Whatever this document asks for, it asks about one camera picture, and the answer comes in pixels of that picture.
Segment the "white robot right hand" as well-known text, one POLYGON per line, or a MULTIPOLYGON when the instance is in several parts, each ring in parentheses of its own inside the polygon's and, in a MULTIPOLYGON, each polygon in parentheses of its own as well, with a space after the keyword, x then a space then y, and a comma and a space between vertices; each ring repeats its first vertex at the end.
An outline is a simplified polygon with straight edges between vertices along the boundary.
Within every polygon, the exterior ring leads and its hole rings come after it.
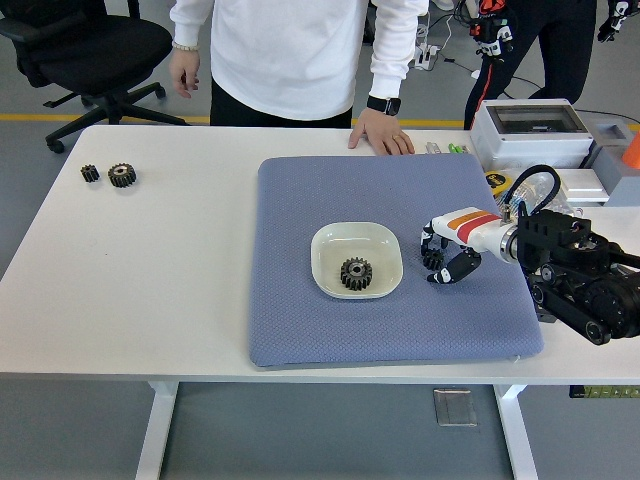
POLYGON ((517 253, 512 252, 516 230, 515 223, 475 207, 433 218, 421 234, 423 264, 432 270, 427 280, 456 283, 480 266, 481 253, 486 251, 505 262, 516 262, 517 253), (444 250, 450 242, 459 245, 461 252, 444 265, 444 250))

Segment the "person's gloved hand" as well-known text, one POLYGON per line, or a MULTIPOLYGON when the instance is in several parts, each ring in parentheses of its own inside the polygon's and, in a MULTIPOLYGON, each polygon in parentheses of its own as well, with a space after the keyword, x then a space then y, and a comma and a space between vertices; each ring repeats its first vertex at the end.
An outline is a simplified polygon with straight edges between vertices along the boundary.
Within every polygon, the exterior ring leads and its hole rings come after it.
POLYGON ((631 0, 608 0, 607 20, 599 27, 597 40, 601 43, 613 41, 624 21, 631 16, 636 5, 631 0))
POLYGON ((507 18, 484 15, 470 24, 470 36, 477 44, 476 53, 492 61, 503 61, 512 51, 512 31, 507 18))

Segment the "person's left hand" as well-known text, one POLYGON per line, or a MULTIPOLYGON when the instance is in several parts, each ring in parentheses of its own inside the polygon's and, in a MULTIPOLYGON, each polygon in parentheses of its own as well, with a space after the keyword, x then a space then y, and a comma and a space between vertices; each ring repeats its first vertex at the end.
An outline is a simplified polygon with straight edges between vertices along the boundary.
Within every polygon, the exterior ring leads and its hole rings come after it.
POLYGON ((415 147, 410 137, 401 129, 398 119, 369 107, 360 113, 349 136, 348 148, 355 149, 363 137, 377 155, 415 153, 415 147))

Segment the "person's right hand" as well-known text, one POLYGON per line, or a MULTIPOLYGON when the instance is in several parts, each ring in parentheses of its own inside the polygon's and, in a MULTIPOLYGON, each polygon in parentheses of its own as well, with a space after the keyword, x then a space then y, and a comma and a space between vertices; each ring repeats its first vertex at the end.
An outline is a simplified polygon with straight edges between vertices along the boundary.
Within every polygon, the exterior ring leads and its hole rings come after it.
POLYGON ((174 48, 169 62, 169 73, 176 93, 186 99, 198 90, 198 71, 200 55, 195 50, 180 50, 174 48))

